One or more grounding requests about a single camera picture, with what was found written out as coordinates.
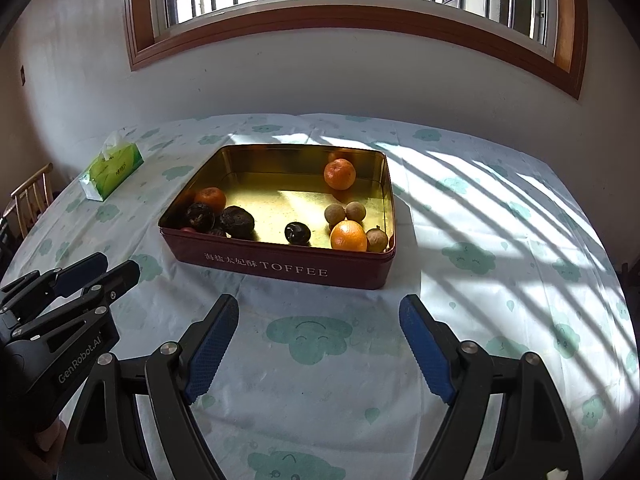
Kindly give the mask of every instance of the white tablecloth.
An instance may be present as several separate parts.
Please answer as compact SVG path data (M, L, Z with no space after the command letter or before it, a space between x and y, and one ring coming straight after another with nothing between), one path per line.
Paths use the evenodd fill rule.
M145 163L104 203L86 200L73 181L3 282L94 251L110 267L137 261L140 284L112 306L121 359L177 340L221 293L234 295L238 330L209 393L193 407L230 480L275 472L287 480L410 478L446 406L428 391L399 329L398 304L409 293L461 340L496 355L530 349L542 356L570 414L586 480L624 446L638 420L633 328L596 233L546 164L463 134L325 114L210 117L124 133ZM398 252L384 288L284 282L176 261L159 216L217 149L253 142L386 153ZM328 343L285 340L300 317L322 326ZM170 478L148 402L140 406L158 478ZM470 479L482 476L498 411L492 399Z

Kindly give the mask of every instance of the red tin box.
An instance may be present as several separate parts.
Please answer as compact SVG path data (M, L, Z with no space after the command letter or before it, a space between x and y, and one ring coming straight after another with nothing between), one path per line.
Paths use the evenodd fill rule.
M346 191L335 191L324 182L324 167L334 158L346 158L356 169L356 182ZM180 231L194 194L210 186L224 191L227 206L240 206L254 216L254 240ZM324 209L353 200L367 209L365 231L379 226L386 232L385 252L331 249ZM293 221L311 229L309 246L285 240L284 227ZM396 254L391 179L386 156L374 150L309 144L224 146L187 183L158 226L182 262L322 285L380 288Z

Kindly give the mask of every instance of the metal bolt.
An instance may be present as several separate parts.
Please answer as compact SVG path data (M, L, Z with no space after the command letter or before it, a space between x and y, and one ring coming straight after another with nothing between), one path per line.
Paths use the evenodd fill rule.
M108 365L111 361L113 361L113 356L109 353L102 354L100 357L98 357L98 364L100 366Z
M538 354L534 354L533 352L527 352L524 354L524 359L530 365L539 365L540 364L540 356Z
M462 351L465 354L475 354L476 352L478 352L478 345L473 341L463 341L462 345L460 345L460 348L462 348Z
M160 353L164 355L171 355L178 349L178 345L173 341L169 341L168 343L164 343L160 347Z

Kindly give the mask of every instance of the orange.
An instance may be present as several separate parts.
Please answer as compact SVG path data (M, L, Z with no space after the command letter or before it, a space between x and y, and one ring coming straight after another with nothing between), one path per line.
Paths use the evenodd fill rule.
M356 181L356 169L348 160L336 158L324 167L324 181L339 191L349 189Z
M206 187L196 193L193 201L207 204L212 209L213 214L218 216L225 209L226 196L217 187Z
M367 235L360 224L343 220L331 231L331 247L342 251L367 250Z

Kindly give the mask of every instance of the tissue box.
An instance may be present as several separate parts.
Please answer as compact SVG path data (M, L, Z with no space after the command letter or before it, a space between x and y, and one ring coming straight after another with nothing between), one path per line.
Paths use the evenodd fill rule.
M80 175L80 186L89 200L105 200L142 164L140 150L132 142L104 148Z

